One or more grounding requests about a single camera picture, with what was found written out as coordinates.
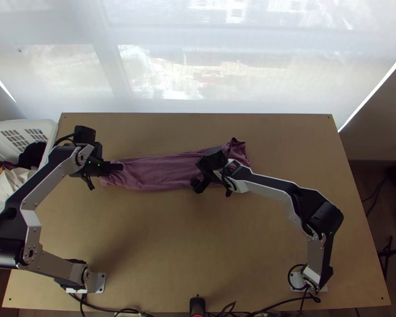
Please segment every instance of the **laundry basket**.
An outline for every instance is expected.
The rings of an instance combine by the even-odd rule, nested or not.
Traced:
[[[0,122],[0,161],[17,163],[19,154],[34,142],[47,142],[40,167],[54,144],[57,124],[53,120],[8,120]]]

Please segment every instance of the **black cable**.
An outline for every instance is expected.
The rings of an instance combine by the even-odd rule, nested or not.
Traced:
[[[220,311],[220,313],[217,314],[217,317],[227,317],[232,312],[232,310],[234,309],[235,306],[236,306],[236,301],[231,302],[230,304],[227,304],[225,307],[223,307],[223,309]],[[226,314],[224,314],[224,312],[228,308],[230,308],[230,310]]]
[[[79,304],[80,304],[79,310],[81,311],[82,317],[86,317],[86,316],[85,316],[85,313],[83,312],[83,308],[82,308],[83,302],[85,301],[85,298],[86,298],[86,297],[87,297],[86,294],[82,294],[81,300],[79,301]]]
[[[292,271],[293,271],[295,268],[300,267],[300,266],[303,267],[303,266],[305,266],[305,264],[296,264],[296,265],[294,265],[293,267],[291,267],[290,270],[289,270],[289,272],[287,273],[287,282],[289,283],[290,287],[292,287],[293,290],[297,290],[297,291],[302,291],[302,290],[304,290],[304,289],[307,287],[307,285],[304,285],[303,287],[296,288],[296,287],[294,287],[294,286],[292,285],[292,282],[290,281],[290,276],[291,276],[291,274],[292,274]]]
[[[62,136],[61,138],[58,138],[55,142],[54,142],[54,146],[58,145],[60,142],[64,141],[64,140],[70,140],[73,142],[73,140],[69,139],[71,136],[74,136],[76,134],[76,132]]]
[[[304,301],[304,300],[313,300],[317,304],[321,303],[321,299],[319,297],[316,297],[316,296],[314,296],[314,295],[312,295],[310,293],[309,296],[302,296],[302,297],[297,297],[297,298],[294,298],[294,299],[288,299],[288,300],[285,300],[285,301],[281,301],[281,302],[279,302],[277,304],[274,304],[272,306],[268,306],[266,308],[263,308],[262,310],[259,310],[259,311],[256,311],[256,312],[252,312],[252,313],[248,314],[246,317],[254,317],[255,315],[258,315],[258,314],[261,314],[261,313],[265,313],[265,312],[269,311],[270,309],[273,309],[275,307],[281,306],[283,304],[287,304],[287,303],[290,303],[290,302],[296,302],[296,301]]]
[[[84,317],[84,314],[85,314],[83,312],[83,309],[82,309],[83,305],[85,305],[86,307],[90,307],[92,309],[98,310],[98,311],[106,312],[106,313],[121,313],[121,312],[132,313],[132,314],[139,314],[140,313],[139,310],[133,309],[133,308],[123,308],[121,310],[115,310],[115,309],[103,308],[103,307],[98,307],[98,306],[89,304],[89,303],[86,302],[86,300],[87,300],[87,295],[86,294],[83,294],[80,299],[74,294],[69,293],[69,295],[72,296],[78,302],[80,302],[82,317]],[[147,314],[147,313],[142,313],[142,314],[144,314],[146,316],[149,316],[149,317],[153,317],[152,315]]]
[[[302,296],[302,300],[301,300],[301,302],[300,302],[299,311],[298,311],[298,314],[296,315],[296,317],[299,317],[299,316],[302,314],[302,308],[304,307],[304,298],[305,298],[305,296],[307,295],[308,289],[309,289],[309,288],[310,288],[310,286],[307,285],[307,287],[306,287],[306,289],[305,289],[305,292],[304,292],[304,296]]]
[[[66,137],[65,138],[60,138],[58,141],[54,142],[54,146],[59,145],[62,141],[70,141],[70,142],[72,142],[72,144],[74,146],[76,146],[76,143],[72,139],[69,139],[69,138],[66,138]]]
[[[364,200],[362,200],[362,202],[365,202],[365,201],[370,200],[371,198],[373,198],[377,194],[377,192],[381,190],[381,188],[383,187],[384,183],[386,182],[386,180],[388,178],[389,178],[389,176],[387,175],[383,180],[381,180],[380,183],[375,188],[374,192],[369,197],[367,197]]]
[[[375,195],[373,204],[371,205],[371,207],[369,208],[369,210],[368,210],[367,213],[365,214],[366,217],[368,217],[368,215],[370,214],[370,212],[373,210],[375,204],[377,203],[377,199],[379,198],[381,188],[383,187],[384,184],[385,184],[385,181],[381,184],[381,186],[380,186],[380,188],[379,188],[377,194]]]

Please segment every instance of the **table surface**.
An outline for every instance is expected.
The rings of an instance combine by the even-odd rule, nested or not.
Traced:
[[[344,221],[336,234],[328,292],[305,309],[390,305],[370,229],[353,176],[329,115],[62,114],[58,136],[75,125],[97,130],[106,160],[180,153],[247,142],[255,173],[318,189]],[[287,272],[306,261],[306,238],[284,206],[257,194],[224,196],[222,188],[197,195],[102,188],[67,177],[37,209],[45,250],[86,260],[106,272],[105,307],[148,312],[188,311],[190,297],[206,298],[208,311],[237,301],[255,311],[297,297]],[[79,303],[53,279],[12,270],[3,305],[78,310]],[[296,310],[299,302],[281,307]]]

